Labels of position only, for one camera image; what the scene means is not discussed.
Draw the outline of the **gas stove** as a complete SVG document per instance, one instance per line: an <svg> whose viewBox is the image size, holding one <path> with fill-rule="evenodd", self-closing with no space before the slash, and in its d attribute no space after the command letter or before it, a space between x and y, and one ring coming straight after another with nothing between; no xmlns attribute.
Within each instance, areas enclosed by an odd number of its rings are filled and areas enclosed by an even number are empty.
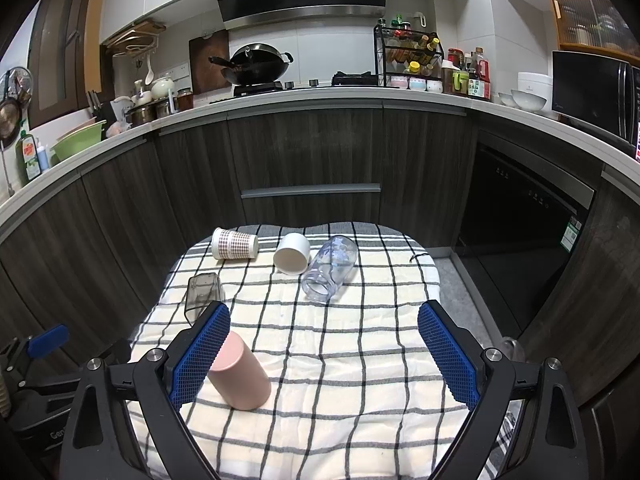
<svg viewBox="0 0 640 480"><path fill-rule="evenodd" d="M296 84L292 80L273 81L266 84L248 84L247 86L233 86L232 96L239 98L240 96L257 96L263 93L272 93L288 90L302 90L314 88L330 88L330 87L376 87L378 85L378 76L371 72L361 74L348 74L343 72L335 73L330 80L309 79L307 82Z"/></svg>

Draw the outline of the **black spice rack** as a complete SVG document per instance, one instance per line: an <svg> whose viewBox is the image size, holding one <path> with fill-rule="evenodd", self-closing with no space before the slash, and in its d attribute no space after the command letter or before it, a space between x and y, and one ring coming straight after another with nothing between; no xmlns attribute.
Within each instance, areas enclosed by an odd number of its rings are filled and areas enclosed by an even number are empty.
<svg viewBox="0 0 640 480"><path fill-rule="evenodd" d="M373 41L379 87L425 90L427 81L442 79L445 52L436 32L420 32L407 24L398 27L377 24ZM406 73L411 61L420 63L420 76Z"/></svg>

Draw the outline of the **black microwave oven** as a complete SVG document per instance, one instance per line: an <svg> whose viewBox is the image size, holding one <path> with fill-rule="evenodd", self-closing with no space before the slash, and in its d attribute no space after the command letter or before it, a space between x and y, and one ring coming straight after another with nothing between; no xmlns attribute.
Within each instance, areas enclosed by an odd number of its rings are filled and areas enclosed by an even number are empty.
<svg viewBox="0 0 640 480"><path fill-rule="evenodd" d="M632 159L639 158L639 70L609 56L554 51L551 108Z"/></svg>

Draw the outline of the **white bowl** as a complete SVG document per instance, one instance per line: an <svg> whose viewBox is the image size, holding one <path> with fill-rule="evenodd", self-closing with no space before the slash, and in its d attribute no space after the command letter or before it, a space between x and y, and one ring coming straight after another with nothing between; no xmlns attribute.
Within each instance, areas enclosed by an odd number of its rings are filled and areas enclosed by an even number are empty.
<svg viewBox="0 0 640 480"><path fill-rule="evenodd" d="M512 89L511 96L517 107L532 113L541 112L548 102L544 96L522 90Z"/></svg>

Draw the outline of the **dish soap bottle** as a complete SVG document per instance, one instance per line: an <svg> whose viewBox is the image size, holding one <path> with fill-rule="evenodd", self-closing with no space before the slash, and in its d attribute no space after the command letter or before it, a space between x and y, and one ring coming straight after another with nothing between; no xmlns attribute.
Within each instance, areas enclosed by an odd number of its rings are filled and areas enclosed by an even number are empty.
<svg viewBox="0 0 640 480"><path fill-rule="evenodd" d="M38 157L38 148L35 138L25 130L21 131L20 149L18 154L21 159L24 183L32 182L42 174Z"/></svg>

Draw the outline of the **pink cup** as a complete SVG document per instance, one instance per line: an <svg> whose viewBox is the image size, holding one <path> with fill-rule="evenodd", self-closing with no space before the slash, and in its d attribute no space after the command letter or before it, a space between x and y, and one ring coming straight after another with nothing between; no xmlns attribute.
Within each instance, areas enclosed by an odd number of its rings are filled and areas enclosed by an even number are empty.
<svg viewBox="0 0 640 480"><path fill-rule="evenodd" d="M228 333L207 377L224 402L236 410L256 410L267 402L271 393L266 372L235 332Z"/></svg>

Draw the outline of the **brown patterned paper cup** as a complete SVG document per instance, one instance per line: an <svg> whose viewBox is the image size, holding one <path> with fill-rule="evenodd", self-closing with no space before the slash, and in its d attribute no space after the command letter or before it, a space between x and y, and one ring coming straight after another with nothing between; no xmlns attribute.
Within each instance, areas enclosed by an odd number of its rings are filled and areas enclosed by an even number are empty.
<svg viewBox="0 0 640 480"><path fill-rule="evenodd" d="M212 254L217 260L255 259L259 252L256 235L217 228L212 235Z"/></svg>

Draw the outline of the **red label sauce bottle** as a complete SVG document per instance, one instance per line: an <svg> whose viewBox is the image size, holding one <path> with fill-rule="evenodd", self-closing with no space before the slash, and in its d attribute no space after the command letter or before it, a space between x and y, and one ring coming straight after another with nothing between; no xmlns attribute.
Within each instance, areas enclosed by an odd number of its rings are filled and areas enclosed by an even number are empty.
<svg viewBox="0 0 640 480"><path fill-rule="evenodd" d="M472 54L468 95L485 101L491 99L489 62L482 47L476 47Z"/></svg>

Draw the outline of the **white teapot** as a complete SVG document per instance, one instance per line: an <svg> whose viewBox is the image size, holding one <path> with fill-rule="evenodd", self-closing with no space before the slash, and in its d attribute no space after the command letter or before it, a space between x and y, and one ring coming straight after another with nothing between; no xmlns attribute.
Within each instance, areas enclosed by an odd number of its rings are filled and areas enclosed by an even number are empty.
<svg viewBox="0 0 640 480"><path fill-rule="evenodd" d="M154 101L168 98L169 93L175 92L175 81L171 76L160 76L151 84L152 99Z"/></svg>

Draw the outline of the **wooden cutting board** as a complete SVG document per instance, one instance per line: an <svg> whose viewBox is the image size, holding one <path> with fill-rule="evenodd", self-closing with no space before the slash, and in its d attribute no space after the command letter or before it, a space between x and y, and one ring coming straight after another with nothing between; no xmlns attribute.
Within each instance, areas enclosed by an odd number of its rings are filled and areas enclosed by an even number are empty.
<svg viewBox="0 0 640 480"><path fill-rule="evenodd" d="M218 30L209 36L196 37L189 41L190 74L195 94L231 86L222 76L222 67L209 61L211 56L228 60L229 34L226 30Z"/></svg>

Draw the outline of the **smoky square transparent cup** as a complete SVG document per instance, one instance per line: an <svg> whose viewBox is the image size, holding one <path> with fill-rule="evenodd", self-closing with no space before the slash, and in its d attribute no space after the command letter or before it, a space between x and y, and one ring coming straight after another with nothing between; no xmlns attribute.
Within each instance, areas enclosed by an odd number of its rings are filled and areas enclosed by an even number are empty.
<svg viewBox="0 0 640 480"><path fill-rule="evenodd" d="M215 272L196 274L188 281L184 316L194 325L200 315L214 301L224 302L224 290Z"/></svg>

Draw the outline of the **black wok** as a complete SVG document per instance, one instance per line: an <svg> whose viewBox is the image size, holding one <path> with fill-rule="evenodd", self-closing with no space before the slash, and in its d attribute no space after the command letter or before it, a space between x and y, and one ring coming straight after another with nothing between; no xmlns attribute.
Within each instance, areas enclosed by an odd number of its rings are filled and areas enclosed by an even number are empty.
<svg viewBox="0 0 640 480"><path fill-rule="evenodd" d="M294 62L290 52L280 52L270 44L247 44L228 60L215 55L208 60L221 67L226 81L237 86L275 82Z"/></svg>

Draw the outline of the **wooden glass cabinet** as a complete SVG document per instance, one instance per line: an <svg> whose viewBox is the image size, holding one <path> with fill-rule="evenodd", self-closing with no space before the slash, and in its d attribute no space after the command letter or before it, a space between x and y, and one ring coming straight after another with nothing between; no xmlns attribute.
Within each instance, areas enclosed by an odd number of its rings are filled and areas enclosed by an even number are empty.
<svg viewBox="0 0 640 480"><path fill-rule="evenodd" d="M550 0L558 47L639 66L639 41L610 0Z"/></svg>

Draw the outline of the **white plastic cup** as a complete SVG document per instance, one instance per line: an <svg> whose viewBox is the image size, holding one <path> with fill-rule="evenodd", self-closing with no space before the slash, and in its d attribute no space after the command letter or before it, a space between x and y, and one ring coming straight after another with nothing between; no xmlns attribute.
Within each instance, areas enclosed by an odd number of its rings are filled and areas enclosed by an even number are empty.
<svg viewBox="0 0 640 480"><path fill-rule="evenodd" d="M281 273L300 275L306 271L309 257L310 244L306 236L288 233L282 238L273 255L273 264Z"/></svg>

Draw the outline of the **green basin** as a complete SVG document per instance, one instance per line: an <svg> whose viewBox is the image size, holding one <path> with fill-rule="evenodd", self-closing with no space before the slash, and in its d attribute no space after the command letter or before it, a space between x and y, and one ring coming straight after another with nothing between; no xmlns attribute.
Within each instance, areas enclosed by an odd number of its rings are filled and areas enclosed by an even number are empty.
<svg viewBox="0 0 640 480"><path fill-rule="evenodd" d="M103 138L103 127L105 120L92 122L81 128L77 128L65 136L61 136L53 145L52 151L59 162L82 152L86 148L91 148L98 144Z"/></svg>

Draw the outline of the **black dishwasher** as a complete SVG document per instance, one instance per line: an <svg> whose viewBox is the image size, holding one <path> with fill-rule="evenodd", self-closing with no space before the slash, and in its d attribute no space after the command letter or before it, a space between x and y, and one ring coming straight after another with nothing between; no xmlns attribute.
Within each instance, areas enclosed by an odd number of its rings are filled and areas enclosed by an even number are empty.
<svg viewBox="0 0 640 480"><path fill-rule="evenodd" d="M521 336L548 300L593 197L533 153L477 147L456 253L503 336Z"/></svg>

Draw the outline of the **checkered white cloth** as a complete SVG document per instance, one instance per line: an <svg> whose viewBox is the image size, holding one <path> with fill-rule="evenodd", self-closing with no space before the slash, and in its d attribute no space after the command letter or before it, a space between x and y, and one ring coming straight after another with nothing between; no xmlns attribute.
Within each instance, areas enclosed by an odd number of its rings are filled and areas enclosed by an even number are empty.
<svg viewBox="0 0 640 480"><path fill-rule="evenodd" d="M326 304L272 262L283 226L252 226L254 260L220 262L208 238L175 258L145 320L131 333L140 359L188 325L190 278L215 272L240 335L265 370L270 395L235 411L204 384L181 414L225 479L425 479L469 411L454 400L419 331L418 312L439 299L431 255L409 235L371 223L305 230L312 249L333 235L358 247L352 274Z"/></svg>

